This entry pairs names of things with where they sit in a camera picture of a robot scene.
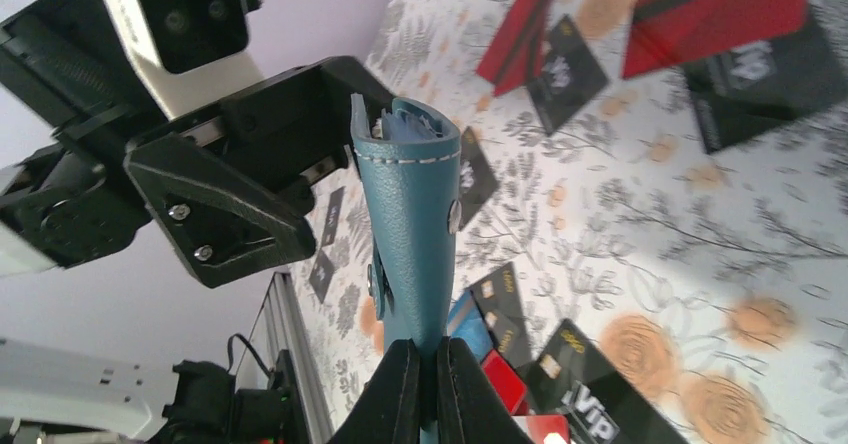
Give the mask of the blue leather card holder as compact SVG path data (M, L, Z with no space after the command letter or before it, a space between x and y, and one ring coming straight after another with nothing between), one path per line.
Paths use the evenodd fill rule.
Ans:
M411 341L422 358L422 419L413 431L436 443L436 352L446 334L461 204L461 133L440 112L396 98L373 119L351 97L351 137L373 237L370 293L386 346Z

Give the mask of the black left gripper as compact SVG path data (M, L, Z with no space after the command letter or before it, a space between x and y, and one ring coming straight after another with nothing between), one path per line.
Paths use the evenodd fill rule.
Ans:
M1 83L52 130L1 172L1 265L69 269L157 224L217 288L316 251L313 187L351 167L350 97L392 94L355 57L298 66L169 119L104 0L36 0L1 23Z

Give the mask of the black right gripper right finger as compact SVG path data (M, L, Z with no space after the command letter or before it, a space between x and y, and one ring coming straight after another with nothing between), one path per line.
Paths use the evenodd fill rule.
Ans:
M445 337L437 351L440 444L530 444L466 342Z

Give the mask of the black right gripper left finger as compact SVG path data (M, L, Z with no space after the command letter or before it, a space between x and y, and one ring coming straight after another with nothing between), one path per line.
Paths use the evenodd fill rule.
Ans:
M415 444L420 434L421 357L396 340L330 444Z

